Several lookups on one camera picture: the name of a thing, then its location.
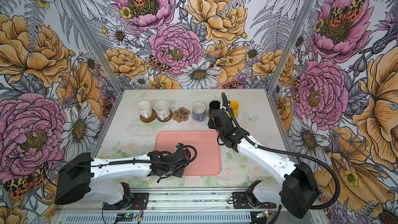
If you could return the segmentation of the dark brown round coaster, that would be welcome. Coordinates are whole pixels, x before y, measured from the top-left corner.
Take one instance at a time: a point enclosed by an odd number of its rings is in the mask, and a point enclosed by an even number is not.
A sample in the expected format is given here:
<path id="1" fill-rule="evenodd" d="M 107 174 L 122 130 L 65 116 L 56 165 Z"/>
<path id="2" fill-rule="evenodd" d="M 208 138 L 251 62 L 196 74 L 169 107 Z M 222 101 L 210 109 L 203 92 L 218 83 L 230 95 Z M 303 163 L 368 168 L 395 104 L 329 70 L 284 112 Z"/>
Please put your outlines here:
<path id="1" fill-rule="evenodd" d="M 162 120 L 159 116 L 157 116 L 157 120 L 160 122 L 168 122 L 173 118 L 173 111 L 170 110 L 170 114 L 167 118 L 165 118 L 164 120 Z"/>

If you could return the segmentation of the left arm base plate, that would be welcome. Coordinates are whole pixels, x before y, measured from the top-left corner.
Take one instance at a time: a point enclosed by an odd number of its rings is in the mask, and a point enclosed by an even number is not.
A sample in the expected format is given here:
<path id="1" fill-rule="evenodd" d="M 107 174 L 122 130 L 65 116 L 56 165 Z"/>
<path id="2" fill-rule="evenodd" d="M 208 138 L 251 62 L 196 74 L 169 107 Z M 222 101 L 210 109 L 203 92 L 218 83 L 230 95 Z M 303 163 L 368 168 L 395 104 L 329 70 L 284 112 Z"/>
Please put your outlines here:
<path id="1" fill-rule="evenodd" d="M 103 209 L 106 211 L 145 210 L 147 208 L 148 198 L 148 193 L 129 194 L 114 205 L 105 203 Z"/>

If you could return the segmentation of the brown paw shaped coaster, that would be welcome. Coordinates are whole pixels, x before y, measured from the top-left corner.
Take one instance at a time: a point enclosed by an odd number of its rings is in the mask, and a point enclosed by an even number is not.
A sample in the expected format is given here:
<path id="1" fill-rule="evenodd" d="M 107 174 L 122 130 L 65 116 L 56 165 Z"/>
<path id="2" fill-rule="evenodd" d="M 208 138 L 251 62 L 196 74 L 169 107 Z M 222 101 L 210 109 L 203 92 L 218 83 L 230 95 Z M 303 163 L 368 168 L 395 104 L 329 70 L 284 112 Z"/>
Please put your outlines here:
<path id="1" fill-rule="evenodd" d="M 172 119 L 178 123 L 185 122 L 189 119 L 190 114 L 191 114 L 190 110 L 188 110 L 185 107 L 180 107 L 179 109 L 173 111 Z"/>

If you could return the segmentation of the black mug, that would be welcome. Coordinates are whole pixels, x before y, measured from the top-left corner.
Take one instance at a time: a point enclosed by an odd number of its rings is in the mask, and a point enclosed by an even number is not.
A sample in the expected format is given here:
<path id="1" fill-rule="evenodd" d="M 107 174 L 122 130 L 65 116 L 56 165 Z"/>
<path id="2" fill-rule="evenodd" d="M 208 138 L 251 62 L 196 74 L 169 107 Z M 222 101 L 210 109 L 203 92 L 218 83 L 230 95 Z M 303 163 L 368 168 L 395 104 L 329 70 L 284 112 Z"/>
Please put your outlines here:
<path id="1" fill-rule="evenodd" d="M 220 101 L 211 101 L 209 103 L 209 116 L 211 115 L 211 113 L 215 110 L 219 110 L 221 106 L 221 102 Z"/>

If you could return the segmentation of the white lavender mug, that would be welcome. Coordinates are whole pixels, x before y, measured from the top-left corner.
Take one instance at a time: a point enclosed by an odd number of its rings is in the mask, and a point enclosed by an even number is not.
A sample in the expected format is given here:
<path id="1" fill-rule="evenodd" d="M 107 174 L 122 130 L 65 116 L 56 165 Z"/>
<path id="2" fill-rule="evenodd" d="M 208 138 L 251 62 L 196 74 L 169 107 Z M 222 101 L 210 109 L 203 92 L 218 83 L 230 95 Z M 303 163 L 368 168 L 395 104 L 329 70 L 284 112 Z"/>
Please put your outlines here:
<path id="1" fill-rule="evenodd" d="M 197 122 L 203 122 L 206 119 L 206 106 L 203 103 L 193 105 L 192 118 Z"/>

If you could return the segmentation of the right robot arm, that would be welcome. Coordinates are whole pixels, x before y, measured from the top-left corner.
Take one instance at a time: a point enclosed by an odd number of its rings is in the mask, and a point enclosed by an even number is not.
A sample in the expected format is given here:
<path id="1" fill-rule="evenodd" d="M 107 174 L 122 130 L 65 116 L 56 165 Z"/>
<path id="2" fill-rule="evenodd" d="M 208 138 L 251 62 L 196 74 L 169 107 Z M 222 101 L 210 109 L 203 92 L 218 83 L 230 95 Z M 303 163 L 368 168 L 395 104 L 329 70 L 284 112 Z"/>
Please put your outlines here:
<path id="1" fill-rule="evenodd" d="M 224 110 L 210 111 L 210 129 L 216 130 L 227 148 L 233 149 L 264 169 L 277 181 L 276 186 L 256 180 L 246 190 L 246 201 L 258 208 L 263 203 L 283 206 L 290 214 L 302 219 L 317 200 L 320 191 L 311 168 L 296 164 L 288 158 L 260 148 L 260 143 L 246 130 L 234 126 L 232 118 Z"/>

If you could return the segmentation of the red inside mug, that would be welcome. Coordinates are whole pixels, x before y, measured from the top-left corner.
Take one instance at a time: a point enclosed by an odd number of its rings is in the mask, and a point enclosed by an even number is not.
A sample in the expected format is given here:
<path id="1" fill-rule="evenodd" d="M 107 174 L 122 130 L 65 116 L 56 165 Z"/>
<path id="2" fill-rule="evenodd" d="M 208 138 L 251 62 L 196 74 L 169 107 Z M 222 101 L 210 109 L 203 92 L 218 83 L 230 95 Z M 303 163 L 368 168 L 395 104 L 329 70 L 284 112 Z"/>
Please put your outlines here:
<path id="1" fill-rule="evenodd" d="M 191 159 L 191 151 L 188 148 L 183 148 L 182 149 L 184 152 L 184 157 L 186 158 L 187 161 L 189 161 Z"/>

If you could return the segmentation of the yellow mug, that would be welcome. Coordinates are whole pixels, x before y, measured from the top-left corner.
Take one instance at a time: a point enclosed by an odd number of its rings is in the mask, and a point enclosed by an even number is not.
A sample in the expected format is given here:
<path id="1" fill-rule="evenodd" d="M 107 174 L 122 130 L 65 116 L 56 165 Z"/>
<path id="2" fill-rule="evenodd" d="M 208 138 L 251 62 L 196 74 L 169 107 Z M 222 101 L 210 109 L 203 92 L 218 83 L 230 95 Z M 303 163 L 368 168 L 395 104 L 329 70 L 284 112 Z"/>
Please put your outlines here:
<path id="1" fill-rule="evenodd" d="M 237 118 L 239 111 L 239 103 L 237 101 L 230 101 L 230 108 L 233 111 L 234 117 Z"/>

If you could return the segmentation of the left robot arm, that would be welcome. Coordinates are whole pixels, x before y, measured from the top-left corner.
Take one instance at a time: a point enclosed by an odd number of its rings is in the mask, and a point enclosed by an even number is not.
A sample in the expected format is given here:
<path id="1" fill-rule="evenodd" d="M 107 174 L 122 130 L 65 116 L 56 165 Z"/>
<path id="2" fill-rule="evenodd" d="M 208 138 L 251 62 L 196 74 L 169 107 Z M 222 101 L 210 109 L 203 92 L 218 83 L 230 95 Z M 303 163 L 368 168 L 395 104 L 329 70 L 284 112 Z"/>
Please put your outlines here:
<path id="1" fill-rule="evenodd" d="M 197 150 L 189 145 L 178 145 L 173 153 L 155 150 L 139 157 L 122 159 L 92 158 L 89 152 L 85 152 L 60 169 L 55 204 L 88 200 L 125 207 L 132 202 L 130 186 L 127 183 L 113 184 L 114 179 L 181 178 L 185 168 L 196 158 Z"/>

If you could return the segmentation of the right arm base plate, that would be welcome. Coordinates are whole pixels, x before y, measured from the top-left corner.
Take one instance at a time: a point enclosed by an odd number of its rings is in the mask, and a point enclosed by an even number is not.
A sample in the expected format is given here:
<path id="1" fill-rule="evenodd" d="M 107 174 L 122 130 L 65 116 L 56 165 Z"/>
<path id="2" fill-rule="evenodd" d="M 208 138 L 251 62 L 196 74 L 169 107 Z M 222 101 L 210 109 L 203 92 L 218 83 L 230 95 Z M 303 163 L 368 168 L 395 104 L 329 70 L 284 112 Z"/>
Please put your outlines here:
<path id="1" fill-rule="evenodd" d="M 232 204 L 234 209 L 277 209 L 275 203 L 260 203 L 254 197 L 248 197 L 247 192 L 232 192 L 232 196 L 228 198 L 228 203 Z"/>

